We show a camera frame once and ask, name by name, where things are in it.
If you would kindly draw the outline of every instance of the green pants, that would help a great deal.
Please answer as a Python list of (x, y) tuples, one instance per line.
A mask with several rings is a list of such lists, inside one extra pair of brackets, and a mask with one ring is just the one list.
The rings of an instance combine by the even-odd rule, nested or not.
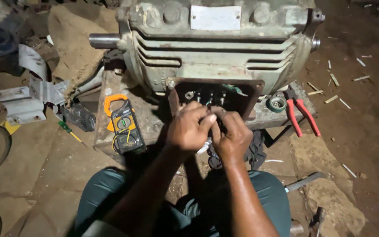
[[(182, 197), (176, 206), (165, 202), (159, 213), (155, 235), (226, 236), (231, 235), (229, 189), (221, 170), (208, 175), (212, 185), (201, 200)], [(286, 191), (272, 174), (248, 171), (258, 198), (281, 237), (289, 237), (291, 214)], [(129, 189), (126, 173), (111, 168), (97, 172), (81, 196), (75, 220), (75, 234), (81, 236), (95, 220), (102, 219)]]

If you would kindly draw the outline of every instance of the person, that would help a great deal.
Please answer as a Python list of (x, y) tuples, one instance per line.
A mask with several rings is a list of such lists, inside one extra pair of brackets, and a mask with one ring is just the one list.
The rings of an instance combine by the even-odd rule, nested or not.
[[(205, 198), (186, 201), (179, 211), (164, 201), (165, 193), (179, 167), (206, 142), (209, 130), (226, 180), (205, 189)], [(283, 185), (269, 173), (248, 172), (243, 161), (252, 137), (237, 112), (212, 113), (198, 102), (189, 103), (170, 124), (160, 155), (131, 187), (124, 188), (124, 171), (107, 168), (93, 175), (79, 203), (76, 234), (289, 237), (291, 215)]]

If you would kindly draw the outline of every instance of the screwdriver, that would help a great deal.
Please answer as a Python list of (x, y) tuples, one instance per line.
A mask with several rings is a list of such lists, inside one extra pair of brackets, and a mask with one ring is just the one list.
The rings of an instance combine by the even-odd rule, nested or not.
[(85, 147), (87, 147), (80, 138), (78, 138), (74, 133), (72, 133), (72, 129), (70, 127), (68, 127), (68, 125), (64, 121), (59, 121), (58, 125), (62, 129), (64, 129), (66, 132), (70, 133), (73, 137), (75, 137), (77, 139), (77, 141), (81, 142)]

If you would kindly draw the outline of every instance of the black cloth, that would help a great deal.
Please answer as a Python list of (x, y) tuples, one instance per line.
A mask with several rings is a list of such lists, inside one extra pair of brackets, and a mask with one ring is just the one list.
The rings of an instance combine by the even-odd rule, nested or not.
[[(267, 154), (263, 151), (263, 143), (265, 138), (263, 134), (260, 132), (260, 130), (255, 130), (252, 133), (254, 136), (243, 156), (243, 159), (245, 162), (249, 161), (249, 164), (251, 165), (251, 170), (258, 170), (267, 157)], [(210, 148), (207, 150), (207, 154), (210, 156), (208, 158), (208, 165), (210, 166), (210, 168), (215, 170), (222, 169), (222, 162), (220, 161), (220, 158), (214, 151), (212, 145), (210, 145)]]

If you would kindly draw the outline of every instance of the wood chip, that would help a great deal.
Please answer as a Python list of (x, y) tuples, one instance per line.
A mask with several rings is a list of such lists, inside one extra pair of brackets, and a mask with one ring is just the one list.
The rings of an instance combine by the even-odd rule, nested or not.
[(362, 66), (366, 67), (365, 63), (363, 63), (359, 58), (356, 58), (356, 61), (358, 61)]
[(338, 97), (339, 97), (338, 95), (335, 95), (335, 96), (333, 96), (332, 98), (330, 98), (330, 99), (324, 101), (324, 103), (325, 103), (325, 104), (328, 104), (328, 103), (330, 103), (331, 101), (337, 99)]
[(336, 77), (334, 76), (333, 73), (330, 73), (330, 77), (333, 79), (334, 84), (335, 84), (336, 86), (340, 86), (339, 82), (337, 81), (337, 79), (336, 79)]
[(349, 169), (349, 168), (347, 168), (347, 166), (345, 165), (345, 164), (342, 164), (342, 166), (344, 167), (344, 168), (346, 168), (346, 170), (348, 170), (349, 171), (349, 173), (351, 174), (351, 175), (353, 175), (353, 177), (355, 177), (355, 178), (357, 178), (357, 176)]
[(312, 87), (316, 92), (319, 91), (319, 89), (317, 89), (313, 84), (311, 84), (309, 81), (307, 82), (307, 84)]
[(359, 174), (359, 177), (361, 178), (361, 179), (367, 179), (368, 177), (366, 176), (366, 174), (364, 174), (364, 173), (360, 173)]
[(347, 105), (341, 98), (339, 99), (344, 105), (346, 105), (346, 107), (348, 108), (348, 109), (352, 109), (352, 108), (350, 108), (350, 106), (349, 105)]
[(366, 78), (370, 78), (370, 76), (363, 76), (360, 78), (353, 79), (352, 81), (359, 81), (359, 80), (366, 79)]
[(308, 95), (313, 95), (313, 94), (318, 94), (318, 93), (323, 93), (323, 90), (316, 91), (316, 92), (309, 92)]
[(266, 160), (264, 162), (283, 162), (282, 160)]

